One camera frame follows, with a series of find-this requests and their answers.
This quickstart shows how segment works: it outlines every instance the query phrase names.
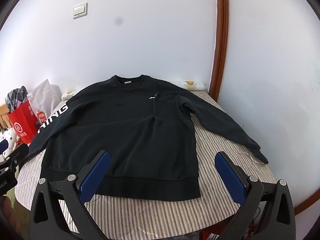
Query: white light switch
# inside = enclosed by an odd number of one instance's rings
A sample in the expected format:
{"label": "white light switch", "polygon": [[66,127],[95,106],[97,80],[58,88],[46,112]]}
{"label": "white light switch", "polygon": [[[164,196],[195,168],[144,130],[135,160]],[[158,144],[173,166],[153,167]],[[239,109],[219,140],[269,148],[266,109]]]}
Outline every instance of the white light switch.
{"label": "white light switch", "polygon": [[84,3],[84,4],[80,4],[77,6],[74,6],[73,8],[73,18],[79,18],[81,16],[85,16],[87,15],[87,7],[88,7],[88,3]]}

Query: blue pad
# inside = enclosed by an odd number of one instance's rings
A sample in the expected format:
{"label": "blue pad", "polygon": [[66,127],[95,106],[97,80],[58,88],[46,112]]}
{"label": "blue pad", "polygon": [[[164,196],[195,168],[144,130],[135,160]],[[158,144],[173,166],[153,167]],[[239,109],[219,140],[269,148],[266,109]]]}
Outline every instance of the blue pad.
{"label": "blue pad", "polygon": [[214,165],[233,201],[243,205],[246,199],[245,186],[221,153],[216,154]]}
{"label": "blue pad", "polygon": [[0,154],[2,154],[9,147],[9,143],[6,139],[0,142]]}
{"label": "blue pad", "polygon": [[80,185],[79,199],[82,204],[92,199],[94,193],[100,185],[100,182],[109,169],[109,165],[110,154],[105,152]]}

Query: plaid fabric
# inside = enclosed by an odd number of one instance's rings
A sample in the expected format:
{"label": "plaid fabric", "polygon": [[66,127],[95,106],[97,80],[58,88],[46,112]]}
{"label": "plaid fabric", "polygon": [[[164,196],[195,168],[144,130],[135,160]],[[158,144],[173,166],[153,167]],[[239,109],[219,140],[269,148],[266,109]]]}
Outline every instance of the plaid fabric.
{"label": "plaid fabric", "polygon": [[24,86],[21,88],[16,88],[10,91],[5,98],[5,104],[7,105],[10,113],[17,109],[17,103],[27,101],[28,91]]}
{"label": "plaid fabric", "polygon": [[[192,93],[221,109],[204,91]],[[191,119],[195,126],[201,197],[166,202],[94,195],[85,206],[108,239],[148,240],[173,236],[174,240],[193,240],[197,239],[197,230],[236,213],[239,205],[233,202],[214,166],[214,157],[219,151],[225,151],[246,174],[255,175],[263,182],[276,182],[269,167],[254,157],[246,147],[209,132],[195,115]],[[40,179],[44,154],[45,150],[23,165],[15,187],[17,201],[29,210]],[[60,200],[60,206],[70,230],[78,232],[66,203]]]}

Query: screw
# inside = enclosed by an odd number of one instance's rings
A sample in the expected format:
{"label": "screw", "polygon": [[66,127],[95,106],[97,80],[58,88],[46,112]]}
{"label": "screw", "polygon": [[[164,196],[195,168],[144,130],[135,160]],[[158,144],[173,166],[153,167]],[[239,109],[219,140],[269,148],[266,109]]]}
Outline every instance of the screw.
{"label": "screw", "polygon": [[76,178],[76,176],[74,174],[71,174],[68,176],[69,181],[73,181],[73,180],[75,180],[75,178]]}
{"label": "screw", "polygon": [[44,184],[44,182],[45,182],[45,178],[39,179],[39,184]]}
{"label": "screw", "polygon": [[281,179],[281,180],[279,181],[279,183],[280,183],[282,186],[287,185],[287,183],[286,183],[285,180],[283,180],[283,179]]}
{"label": "screw", "polygon": [[258,178],[254,175],[250,176],[249,179],[252,181],[252,182],[257,182],[258,181]]}

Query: red shopping bag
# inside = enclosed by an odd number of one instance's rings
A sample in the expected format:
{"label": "red shopping bag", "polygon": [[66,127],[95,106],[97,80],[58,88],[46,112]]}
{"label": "red shopping bag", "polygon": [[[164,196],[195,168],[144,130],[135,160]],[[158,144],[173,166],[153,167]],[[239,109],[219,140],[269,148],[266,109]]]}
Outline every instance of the red shopping bag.
{"label": "red shopping bag", "polygon": [[38,132],[37,118],[29,101],[25,101],[12,113],[8,114],[9,121],[16,134],[24,143],[30,143]]}

